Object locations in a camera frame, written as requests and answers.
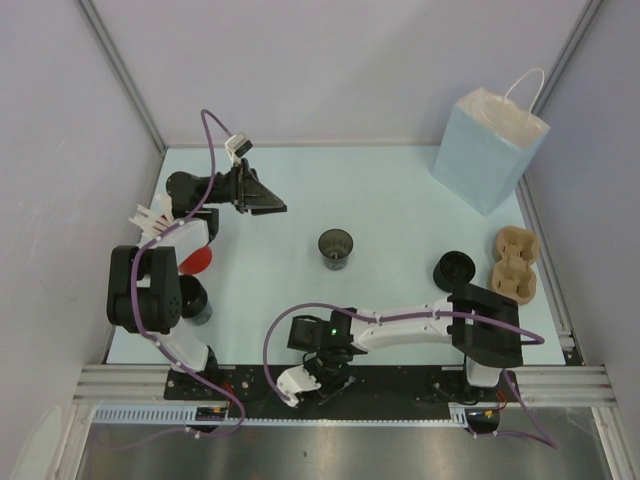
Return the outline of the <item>single black coffee cup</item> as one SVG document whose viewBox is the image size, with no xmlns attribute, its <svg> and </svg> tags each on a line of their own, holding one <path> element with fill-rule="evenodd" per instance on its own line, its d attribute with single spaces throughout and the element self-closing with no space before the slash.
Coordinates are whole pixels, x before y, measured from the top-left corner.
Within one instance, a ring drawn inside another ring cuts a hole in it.
<svg viewBox="0 0 640 480">
<path fill-rule="evenodd" d="M 343 269 L 354 247 L 352 236 L 342 229 L 330 229 L 318 239 L 318 250 L 324 265 L 333 271 Z"/>
</svg>

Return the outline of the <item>light blue paper bag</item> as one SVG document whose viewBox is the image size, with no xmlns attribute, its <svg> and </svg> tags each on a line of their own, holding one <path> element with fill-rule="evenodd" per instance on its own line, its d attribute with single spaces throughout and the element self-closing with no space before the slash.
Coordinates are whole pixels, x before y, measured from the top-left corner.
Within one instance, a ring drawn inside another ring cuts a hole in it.
<svg viewBox="0 0 640 480">
<path fill-rule="evenodd" d="M 549 131 L 531 106 L 478 88 L 452 107 L 432 175 L 486 216 L 511 195 Z"/>
</svg>

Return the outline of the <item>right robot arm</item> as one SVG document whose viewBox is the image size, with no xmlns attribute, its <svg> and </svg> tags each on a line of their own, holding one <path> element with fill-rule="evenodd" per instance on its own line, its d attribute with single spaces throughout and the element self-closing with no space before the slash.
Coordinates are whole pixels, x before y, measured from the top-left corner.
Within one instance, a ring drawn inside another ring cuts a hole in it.
<svg viewBox="0 0 640 480">
<path fill-rule="evenodd" d="M 523 342 L 516 301 L 490 290 L 460 284 L 432 305 L 391 315 L 363 309 L 333 309 L 323 320 L 292 319 L 287 347 L 312 358 L 280 373 L 276 380 L 283 402 L 297 407 L 303 396 L 326 397 L 350 382 L 354 357 L 412 344 L 447 344 L 464 355 L 461 388 L 473 401 L 496 389 L 501 372 L 523 365 Z"/>
</svg>

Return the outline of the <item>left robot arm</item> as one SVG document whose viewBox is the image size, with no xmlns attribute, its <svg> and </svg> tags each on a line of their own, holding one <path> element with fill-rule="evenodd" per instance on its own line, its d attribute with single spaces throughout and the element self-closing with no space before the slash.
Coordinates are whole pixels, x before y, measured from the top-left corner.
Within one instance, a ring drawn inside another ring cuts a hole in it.
<svg viewBox="0 0 640 480">
<path fill-rule="evenodd" d="M 208 367 L 211 349 L 184 320 L 179 266 L 218 233 L 219 211 L 208 204 L 228 203 L 252 215 L 285 212 L 287 206 L 261 183 L 245 158 L 213 177 L 171 174 L 158 202 L 165 209 L 158 219 L 144 208 L 138 210 L 142 218 L 137 223 L 147 231 L 147 240 L 111 253 L 106 315 L 112 325 L 153 343 L 173 369 L 189 369 L 187 389 L 207 400 L 219 392 L 221 376 Z"/>
</svg>

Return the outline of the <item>red straw cup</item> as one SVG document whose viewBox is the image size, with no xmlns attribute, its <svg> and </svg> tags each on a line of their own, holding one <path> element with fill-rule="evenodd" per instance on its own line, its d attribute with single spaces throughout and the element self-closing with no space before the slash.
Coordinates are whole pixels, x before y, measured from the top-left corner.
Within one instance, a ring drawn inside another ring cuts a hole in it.
<svg viewBox="0 0 640 480">
<path fill-rule="evenodd" d="M 197 275 L 206 270 L 213 259 L 213 252 L 209 246 L 196 250 L 178 267 L 182 275 Z"/>
</svg>

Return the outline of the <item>black cup left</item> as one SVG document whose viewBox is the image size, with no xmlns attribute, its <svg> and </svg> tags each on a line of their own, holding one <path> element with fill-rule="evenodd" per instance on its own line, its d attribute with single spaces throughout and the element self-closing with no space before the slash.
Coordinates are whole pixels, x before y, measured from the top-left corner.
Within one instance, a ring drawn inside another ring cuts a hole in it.
<svg viewBox="0 0 640 480">
<path fill-rule="evenodd" d="M 193 325 L 207 323 L 212 316 L 212 307 L 206 289 L 194 276 L 179 277 L 182 296 L 182 317 Z"/>
</svg>

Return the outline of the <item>brown cardboard cup carrier stack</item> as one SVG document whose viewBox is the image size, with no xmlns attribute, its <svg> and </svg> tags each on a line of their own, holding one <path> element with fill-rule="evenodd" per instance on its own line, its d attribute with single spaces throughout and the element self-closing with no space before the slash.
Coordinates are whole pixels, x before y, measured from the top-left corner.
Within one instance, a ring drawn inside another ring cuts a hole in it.
<svg viewBox="0 0 640 480">
<path fill-rule="evenodd" d="M 489 287 L 518 305 L 532 301 L 537 291 L 537 276 L 533 266 L 539 259 L 540 242 L 530 230 L 505 226 L 495 237 L 497 261 Z"/>
</svg>

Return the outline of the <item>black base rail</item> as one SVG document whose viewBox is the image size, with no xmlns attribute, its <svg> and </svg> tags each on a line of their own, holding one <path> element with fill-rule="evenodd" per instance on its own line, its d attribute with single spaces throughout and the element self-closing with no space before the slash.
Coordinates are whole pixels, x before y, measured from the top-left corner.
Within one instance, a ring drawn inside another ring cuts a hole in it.
<svg viewBox="0 0 640 480">
<path fill-rule="evenodd" d="M 516 399 L 509 383 L 493 389 L 463 383 L 460 367 L 350 366 L 340 380 L 318 391 L 302 393 L 296 407 L 287 406 L 269 386 L 260 365 L 221 366 L 209 381 L 234 394 L 252 420 L 421 421 L 443 420 L 448 404 L 495 407 L 498 394 Z"/>
</svg>

